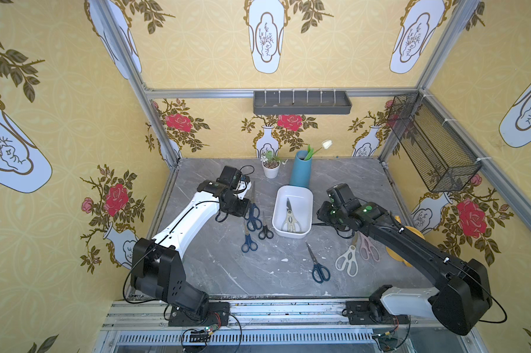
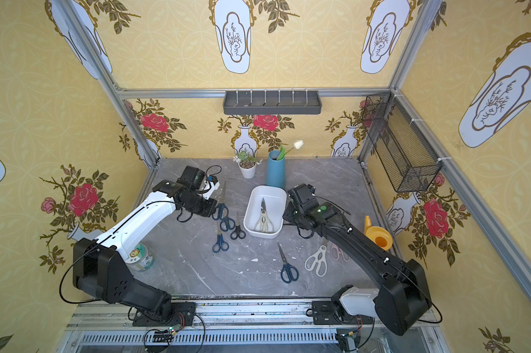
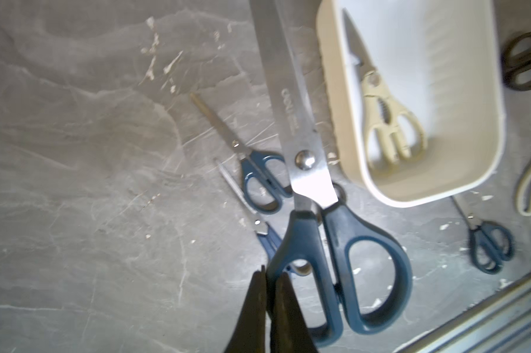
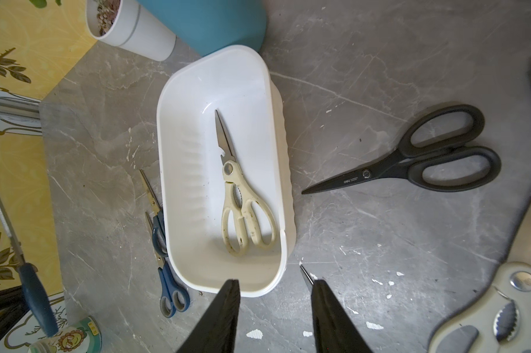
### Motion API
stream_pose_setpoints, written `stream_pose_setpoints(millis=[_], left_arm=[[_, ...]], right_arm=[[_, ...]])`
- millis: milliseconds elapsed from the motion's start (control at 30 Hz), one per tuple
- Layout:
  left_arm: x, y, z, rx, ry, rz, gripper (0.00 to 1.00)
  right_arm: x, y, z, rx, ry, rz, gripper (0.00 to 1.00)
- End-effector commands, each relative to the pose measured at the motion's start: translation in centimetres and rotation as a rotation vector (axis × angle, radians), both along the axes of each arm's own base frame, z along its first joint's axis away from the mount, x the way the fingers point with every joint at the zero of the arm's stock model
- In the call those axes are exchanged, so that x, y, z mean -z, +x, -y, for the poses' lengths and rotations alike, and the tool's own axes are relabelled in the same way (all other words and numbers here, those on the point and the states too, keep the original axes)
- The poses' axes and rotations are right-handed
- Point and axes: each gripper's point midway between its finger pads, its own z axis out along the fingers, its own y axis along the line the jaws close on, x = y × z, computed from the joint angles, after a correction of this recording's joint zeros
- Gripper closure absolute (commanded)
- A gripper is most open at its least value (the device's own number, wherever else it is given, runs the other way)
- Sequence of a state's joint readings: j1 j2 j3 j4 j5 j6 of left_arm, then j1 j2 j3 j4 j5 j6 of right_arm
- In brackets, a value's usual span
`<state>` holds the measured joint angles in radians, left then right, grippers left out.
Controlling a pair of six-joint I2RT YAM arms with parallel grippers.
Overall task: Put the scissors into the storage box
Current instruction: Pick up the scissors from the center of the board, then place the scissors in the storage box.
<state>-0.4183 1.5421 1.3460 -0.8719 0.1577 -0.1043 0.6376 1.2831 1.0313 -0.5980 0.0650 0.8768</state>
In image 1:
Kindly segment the blue scissors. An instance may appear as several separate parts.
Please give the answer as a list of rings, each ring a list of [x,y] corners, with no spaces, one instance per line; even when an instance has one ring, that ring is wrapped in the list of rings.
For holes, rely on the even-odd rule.
[[[259,207],[256,205],[255,202],[251,202],[249,204],[248,213],[245,215],[245,219],[250,221],[250,220],[259,219],[259,217],[260,217]]]
[[[245,241],[240,248],[241,251],[243,253],[248,253],[249,251],[253,251],[253,252],[257,251],[258,244],[252,240],[252,237],[250,235],[250,232],[246,224],[244,225],[244,236],[245,236]]]
[[[252,190],[252,193],[251,193],[250,203],[251,202],[256,203],[256,185],[255,184],[252,185],[251,190]],[[259,219],[255,219],[255,220],[250,220],[250,221],[246,220],[246,225],[250,232],[255,232],[256,230],[260,230],[262,229],[262,226],[263,226],[262,221],[260,220],[260,217]]]

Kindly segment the white kitchen scissors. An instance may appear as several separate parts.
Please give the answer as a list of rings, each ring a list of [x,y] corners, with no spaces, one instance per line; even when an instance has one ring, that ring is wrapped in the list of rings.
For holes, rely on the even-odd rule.
[[[356,259],[358,236],[352,238],[352,243],[348,249],[339,256],[335,261],[335,268],[340,271],[346,271],[350,277],[355,277],[358,274],[358,262]]]

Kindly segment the white plastic storage box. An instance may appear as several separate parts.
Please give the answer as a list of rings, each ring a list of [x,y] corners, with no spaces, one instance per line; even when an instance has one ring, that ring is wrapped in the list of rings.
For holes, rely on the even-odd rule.
[[[284,185],[277,191],[272,224],[277,235],[302,239],[312,228],[313,193],[307,189]]]

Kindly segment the beige kitchen scissors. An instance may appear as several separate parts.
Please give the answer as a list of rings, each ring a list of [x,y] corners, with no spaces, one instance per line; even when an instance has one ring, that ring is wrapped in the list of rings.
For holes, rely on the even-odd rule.
[[[300,223],[295,219],[290,199],[287,199],[286,201],[286,219],[284,220],[282,227],[286,227],[287,232],[293,233],[302,230]]]

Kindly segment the small black scissors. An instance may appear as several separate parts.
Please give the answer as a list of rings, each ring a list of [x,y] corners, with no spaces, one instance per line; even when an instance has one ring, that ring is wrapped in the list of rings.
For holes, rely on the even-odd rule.
[[[261,221],[262,221],[263,226],[262,226],[261,231],[258,233],[258,238],[260,240],[274,238],[274,233],[268,228],[264,212],[262,212],[261,214]]]

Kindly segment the blue scissors floor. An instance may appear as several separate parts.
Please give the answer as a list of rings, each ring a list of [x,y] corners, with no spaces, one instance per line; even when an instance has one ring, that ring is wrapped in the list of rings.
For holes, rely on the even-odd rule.
[[[331,278],[329,269],[318,262],[316,259],[315,254],[313,253],[313,250],[311,249],[311,246],[306,243],[308,252],[311,256],[311,260],[313,262],[313,269],[312,269],[312,278],[316,283],[324,283],[328,282]]]

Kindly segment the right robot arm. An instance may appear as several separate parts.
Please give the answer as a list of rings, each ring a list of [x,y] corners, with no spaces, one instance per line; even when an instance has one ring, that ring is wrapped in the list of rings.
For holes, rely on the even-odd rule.
[[[362,204],[349,185],[327,190],[318,210],[319,220],[337,228],[348,227],[372,238],[422,273],[432,288],[383,285],[369,297],[375,322],[383,316],[418,316],[436,319],[457,335],[467,335],[493,304],[486,267],[468,262],[428,243],[374,202]]]

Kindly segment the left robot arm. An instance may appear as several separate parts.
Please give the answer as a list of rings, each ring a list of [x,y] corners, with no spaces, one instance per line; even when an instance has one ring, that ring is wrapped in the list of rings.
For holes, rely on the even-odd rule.
[[[251,179],[225,166],[214,181],[201,182],[193,198],[163,231],[137,241],[132,251],[130,286],[149,297],[185,311],[199,322],[209,312],[209,296],[187,282],[182,258],[203,226],[213,217],[244,217]]]

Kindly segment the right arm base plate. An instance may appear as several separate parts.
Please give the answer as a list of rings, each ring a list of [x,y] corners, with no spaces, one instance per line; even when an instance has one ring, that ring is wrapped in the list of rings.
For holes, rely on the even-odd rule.
[[[393,316],[381,304],[362,300],[347,301],[341,312],[351,325],[391,325],[401,326],[410,323],[406,315]]]

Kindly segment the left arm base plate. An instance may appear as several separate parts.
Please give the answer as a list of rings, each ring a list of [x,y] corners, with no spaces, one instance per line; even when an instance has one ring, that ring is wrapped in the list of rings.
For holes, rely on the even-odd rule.
[[[164,310],[164,318],[170,327],[206,327],[211,324],[221,327],[228,324],[229,317],[228,302],[209,302],[198,313],[171,306]]]

